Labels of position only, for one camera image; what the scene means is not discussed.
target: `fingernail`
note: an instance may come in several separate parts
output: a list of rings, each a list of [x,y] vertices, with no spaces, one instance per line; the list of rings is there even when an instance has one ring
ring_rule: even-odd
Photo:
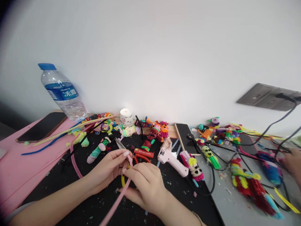
[[[124,155],[124,156],[129,155],[129,151],[124,152],[123,155]]]

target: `pink paper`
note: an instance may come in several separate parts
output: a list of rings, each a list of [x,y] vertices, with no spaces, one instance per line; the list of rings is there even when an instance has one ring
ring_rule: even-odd
[[[69,149],[66,143],[74,139],[73,135],[65,135],[39,153],[21,155],[37,151],[51,142],[48,141],[33,147],[34,143],[24,146],[23,143],[15,141],[39,121],[31,123],[0,141],[0,148],[8,151],[0,160],[0,208],[4,216],[10,214],[23,202]],[[63,132],[73,125],[75,122],[67,119],[54,131],[53,135]]]

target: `hot glue gun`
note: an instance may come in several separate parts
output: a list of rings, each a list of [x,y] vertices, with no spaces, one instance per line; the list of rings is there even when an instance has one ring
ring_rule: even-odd
[[[172,141],[169,136],[164,139],[158,154],[158,160],[163,164],[169,162],[169,164],[175,168],[182,177],[186,177],[188,175],[189,169],[180,163],[180,161],[172,154]]]

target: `wall socket panel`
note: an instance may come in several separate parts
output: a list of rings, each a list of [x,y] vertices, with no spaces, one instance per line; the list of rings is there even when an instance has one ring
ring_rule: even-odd
[[[301,92],[298,91],[257,83],[237,103],[280,111],[292,109],[294,106],[292,102],[276,97],[280,93],[291,98],[301,97]]]

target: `black smartphone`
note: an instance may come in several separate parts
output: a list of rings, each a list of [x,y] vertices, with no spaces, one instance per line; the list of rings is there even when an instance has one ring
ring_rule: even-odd
[[[67,116],[63,112],[52,112],[16,139],[18,143],[38,142],[52,134]]]
[[[198,154],[192,141],[187,138],[187,135],[192,133],[189,126],[183,123],[175,123],[175,128],[182,146],[182,150],[186,150],[190,154]]]

